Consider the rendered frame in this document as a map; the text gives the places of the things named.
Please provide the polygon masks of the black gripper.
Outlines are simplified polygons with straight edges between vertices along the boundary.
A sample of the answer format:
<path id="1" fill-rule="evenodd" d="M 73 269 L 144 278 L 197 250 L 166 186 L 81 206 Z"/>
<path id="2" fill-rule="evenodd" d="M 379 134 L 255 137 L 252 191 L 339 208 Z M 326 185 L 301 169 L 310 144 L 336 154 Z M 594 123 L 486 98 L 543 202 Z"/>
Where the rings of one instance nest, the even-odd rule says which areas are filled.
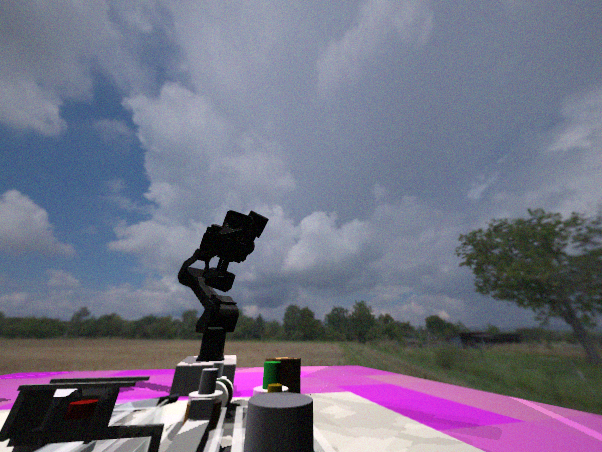
<path id="1" fill-rule="evenodd" d="M 207 274 L 204 276 L 205 285 L 223 292 L 227 292 L 232 288 L 235 275 L 228 272 L 227 268 L 229 262 L 240 263 L 241 259 L 246 260 L 251 243 L 242 236 L 250 233 L 253 222 L 254 219 L 251 216 L 233 210 L 227 211 L 222 225 L 223 228 L 218 235 L 231 236 L 231 238 L 223 237 L 217 255 L 220 256 L 217 268 L 208 268 Z"/>

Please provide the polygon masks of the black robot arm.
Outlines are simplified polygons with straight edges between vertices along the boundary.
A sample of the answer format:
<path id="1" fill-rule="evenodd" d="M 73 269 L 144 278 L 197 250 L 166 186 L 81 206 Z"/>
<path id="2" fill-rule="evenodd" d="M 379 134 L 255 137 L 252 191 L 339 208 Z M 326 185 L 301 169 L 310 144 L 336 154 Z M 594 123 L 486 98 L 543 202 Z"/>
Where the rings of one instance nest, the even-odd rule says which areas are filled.
<path id="1" fill-rule="evenodd" d="M 253 252 L 255 248 L 254 240 L 256 237 L 260 237 L 269 220 L 252 210 L 248 216 L 253 217 L 254 222 L 250 233 L 242 236 L 251 243 L 247 255 Z M 223 352 L 226 332 L 234 332 L 239 317 L 237 302 L 234 302 L 230 296 L 218 295 L 212 287 L 204 283 L 204 276 L 207 274 L 209 262 L 211 258 L 218 255 L 223 237 L 227 237 L 218 235 L 222 228 L 217 224 L 207 227 L 200 248 L 196 249 L 193 256 L 183 263 L 178 273 L 179 282 L 190 287 L 205 308 L 196 323 L 196 332 L 203 333 L 200 355 L 198 355 L 196 361 L 225 360 Z M 231 238 L 231 236 L 227 238 Z M 217 257 L 220 258 L 220 256 Z M 189 267 L 197 260 L 205 261 L 204 270 Z M 208 329 L 208 327 L 223 327 L 223 329 Z"/>

